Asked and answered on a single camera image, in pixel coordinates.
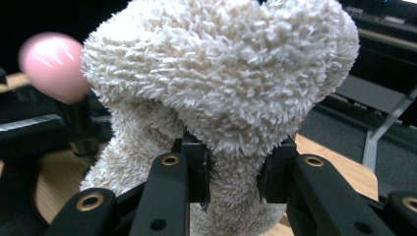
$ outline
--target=terry cloth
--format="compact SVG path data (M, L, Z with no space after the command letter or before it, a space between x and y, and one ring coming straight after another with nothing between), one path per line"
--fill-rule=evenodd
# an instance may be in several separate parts
M212 154L192 235L259 235L285 205L261 203L267 156L346 78L358 32L335 0L136 0L89 35L84 71L114 137L81 189L120 195L184 129Z

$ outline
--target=table surface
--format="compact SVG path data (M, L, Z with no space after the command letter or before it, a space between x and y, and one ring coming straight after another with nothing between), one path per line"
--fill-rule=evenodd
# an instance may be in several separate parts
M26 83L27 80L22 74L8 77L9 87L15 88ZM316 154L329 160L355 191L371 199L378 199L378 181L372 171L303 136L297 136L296 144L300 153ZM39 162L40 172L35 203L42 216L50 222L62 206L79 192L80 182L84 178L88 164L76 158L68 149L50 152ZM3 163L0 162L0 174L2 167ZM275 235L293 235L286 215L279 224L264 234L264 236Z

